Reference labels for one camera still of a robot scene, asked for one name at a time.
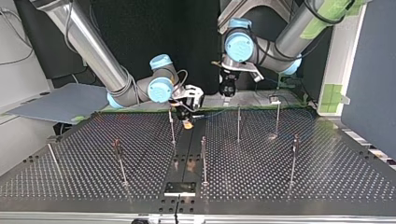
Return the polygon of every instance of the perforated metal table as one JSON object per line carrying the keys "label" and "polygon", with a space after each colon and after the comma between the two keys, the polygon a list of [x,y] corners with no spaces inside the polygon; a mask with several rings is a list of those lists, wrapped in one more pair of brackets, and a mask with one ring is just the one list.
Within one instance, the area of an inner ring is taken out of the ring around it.
{"label": "perforated metal table", "polygon": [[[174,147],[167,113],[96,114],[52,146],[59,166],[45,147],[0,177],[0,220],[25,212],[396,220],[396,173],[330,121],[305,109],[281,110],[273,138],[275,110],[242,110],[241,117],[240,143],[237,111],[226,110],[206,113],[193,130],[176,122]],[[301,149],[290,184],[295,134]],[[128,187],[112,149],[116,138]],[[165,197],[170,182],[196,183],[195,197]]]}

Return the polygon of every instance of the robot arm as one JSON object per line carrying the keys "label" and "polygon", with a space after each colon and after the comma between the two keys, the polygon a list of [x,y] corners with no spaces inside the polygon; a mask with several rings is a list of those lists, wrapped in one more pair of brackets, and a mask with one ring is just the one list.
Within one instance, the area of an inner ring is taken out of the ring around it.
{"label": "robot arm", "polygon": [[151,77],[137,82],[123,68],[91,22],[73,0],[31,0],[39,10],[48,14],[64,33],[81,57],[106,86],[107,100],[113,107],[128,107],[152,100],[156,103],[171,102],[177,111],[185,111],[183,122],[189,123],[191,112],[200,105],[203,92],[200,88],[184,86],[168,55],[159,55],[151,60]]}
{"label": "robot arm", "polygon": [[[294,74],[302,62],[301,53],[320,34],[320,32],[306,37],[304,31],[311,22],[325,21],[329,25],[340,22],[347,13],[347,10],[354,4],[354,0],[340,0],[338,13],[339,21],[330,21],[319,18],[318,9],[326,1],[333,0],[305,0],[299,8],[290,24],[283,30],[276,42],[271,42],[255,36],[251,32],[252,22],[246,19],[231,19],[229,29],[225,34],[226,54],[222,60],[221,75],[223,80],[230,80],[235,77],[235,72],[249,72],[256,82],[264,79],[256,65],[273,70],[279,74]],[[232,96],[234,92],[225,92],[226,96]]]}

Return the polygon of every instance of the white wall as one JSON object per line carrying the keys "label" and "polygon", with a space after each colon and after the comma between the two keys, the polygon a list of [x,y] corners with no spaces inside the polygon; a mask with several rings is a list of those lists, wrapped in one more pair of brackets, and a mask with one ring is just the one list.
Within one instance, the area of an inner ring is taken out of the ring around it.
{"label": "white wall", "polygon": [[[0,7],[17,11],[12,0],[0,0]],[[21,24],[13,17],[11,22],[23,34]],[[15,61],[30,52],[0,18],[0,63]],[[25,119],[3,113],[21,102],[49,91],[37,57],[14,64],[0,65],[0,175],[32,155],[54,134],[53,122]]]}
{"label": "white wall", "polygon": [[[0,7],[17,11],[12,0],[0,0]],[[21,24],[13,17],[8,16],[8,18],[20,34],[23,34]],[[29,52],[29,48],[0,18],[0,63],[18,60]],[[49,89],[43,70],[34,54],[20,63],[0,65],[0,108]]]}

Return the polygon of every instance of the green tape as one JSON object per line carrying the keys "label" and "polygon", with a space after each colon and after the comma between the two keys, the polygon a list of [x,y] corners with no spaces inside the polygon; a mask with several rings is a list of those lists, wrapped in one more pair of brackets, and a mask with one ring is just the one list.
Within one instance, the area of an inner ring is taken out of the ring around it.
{"label": "green tape", "polygon": [[341,103],[343,85],[326,84],[319,107],[320,113],[335,113]]}
{"label": "green tape", "polygon": [[84,117],[84,116],[76,116],[76,117],[74,117],[73,119],[72,119],[72,121],[73,122],[81,122],[81,121],[83,121],[84,119],[88,119],[89,117]]}
{"label": "green tape", "polygon": [[[318,14],[322,17],[332,20],[338,21],[346,14],[346,7],[350,3],[350,0],[325,0],[323,5],[318,10]],[[358,0],[352,6],[357,6],[357,3],[363,4],[363,0]],[[314,18],[309,24],[306,26],[303,33],[300,35],[302,39],[314,39],[317,37],[329,24],[321,21],[317,18]]]}

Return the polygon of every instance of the blue joint cap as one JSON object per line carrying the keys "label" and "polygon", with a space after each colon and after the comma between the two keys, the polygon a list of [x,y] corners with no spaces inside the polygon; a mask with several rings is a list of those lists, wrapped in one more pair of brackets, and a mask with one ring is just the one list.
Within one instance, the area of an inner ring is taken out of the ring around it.
{"label": "blue joint cap", "polygon": [[148,97],[155,103],[165,103],[173,91],[171,79],[167,77],[157,77],[148,84]]}
{"label": "blue joint cap", "polygon": [[251,27],[251,21],[247,19],[231,18],[228,25],[229,28],[245,28]]}
{"label": "blue joint cap", "polygon": [[236,32],[228,36],[225,50],[231,59],[243,63],[253,55],[254,43],[247,34]]}
{"label": "blue joint cap", "polygon": [[149,65],[151,66],[152,70],[158,69],[160,67],[164,67],[168,64],[171,64],[172,60],[167,54],[160,54],[155,58],[151,59]]}
{"label": "blue joint cap", "polygon": [[280,72],[280,74],[287,75],[287,76],[293,75],[297,71],[297,69],[300,67],[302,60],[303,59],[301,59],[301,58],[297,59],[296,61],[294,61],[294,63],[288,69],[286,69],[283,72]]}
{"label": "blue joint cap", "polygon": [[121,109],[123,108],[122,105],[119,105],[113,98],[113,96],[111,96],[111,94],[108,92],[107,93],[107,100],[108,103],[111,105],[111,107],[115,108],[115,109]]}

